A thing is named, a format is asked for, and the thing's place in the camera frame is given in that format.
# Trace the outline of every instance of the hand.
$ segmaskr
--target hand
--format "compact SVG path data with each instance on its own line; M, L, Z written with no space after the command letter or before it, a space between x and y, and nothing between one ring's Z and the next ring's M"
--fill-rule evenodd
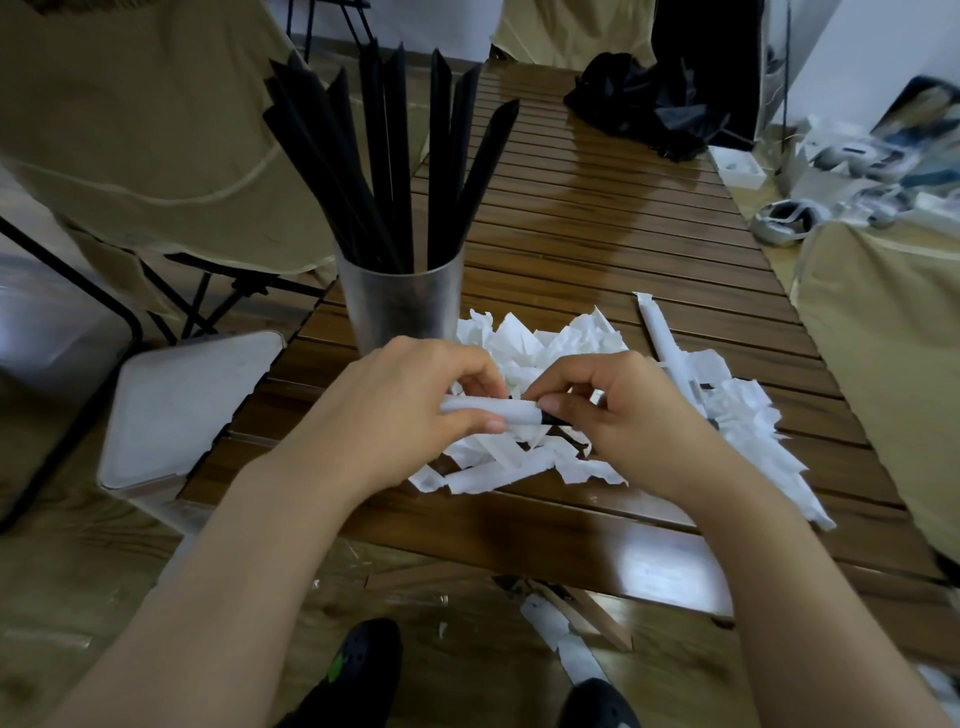
M597 405L589 401L594 389L604 391ZM717 466L746 465L657 363L637 352L565 356L523 398L587 435L629 483L681 507L716 482L710 471Z
M397 485L456 440L504 430L479 409L440 414L453 382L469 395L506 398L490 355L478 347L398 336L350 364L274 450L261 458L301 481L322 475L359 504Z

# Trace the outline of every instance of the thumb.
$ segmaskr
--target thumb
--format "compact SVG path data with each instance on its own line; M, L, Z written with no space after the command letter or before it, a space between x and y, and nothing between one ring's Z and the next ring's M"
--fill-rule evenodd
M537 407L548 415L566 420L588 437L603 415L603 410L586 397L563 393L543 395L537 400Z
M440 416L444 446L468 435L498 435L506 427L503 418L483 409L458 409Z

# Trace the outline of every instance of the left hand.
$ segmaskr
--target left hand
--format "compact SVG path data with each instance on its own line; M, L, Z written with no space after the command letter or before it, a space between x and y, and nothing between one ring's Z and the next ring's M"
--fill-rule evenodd
M490 355L478 347L398 336L350 364L261 465L288 479L315 476L348 489L353 505L402 482L471 434L503 432L479 409L440 414L453 382L469 395L506 398Z

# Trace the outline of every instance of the foot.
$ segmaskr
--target foot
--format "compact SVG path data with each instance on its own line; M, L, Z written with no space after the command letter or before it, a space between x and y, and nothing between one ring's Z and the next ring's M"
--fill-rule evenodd
M640 721L617 689L591 677L570 691L557 728L640 728Z
M276 728L383 728L394 703L402 656L396 622L360 622L348 632L326 677Z

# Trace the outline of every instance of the forearm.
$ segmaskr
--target forearm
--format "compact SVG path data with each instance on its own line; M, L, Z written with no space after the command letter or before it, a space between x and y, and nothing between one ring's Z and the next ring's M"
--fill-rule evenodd
M796 507L746 463L691 505L730 585L769 726L948 726Z
M266 724L303 596L353 504L326 483L324 507L307 507L307 489L261 477L255 463L237 476L50 728Z

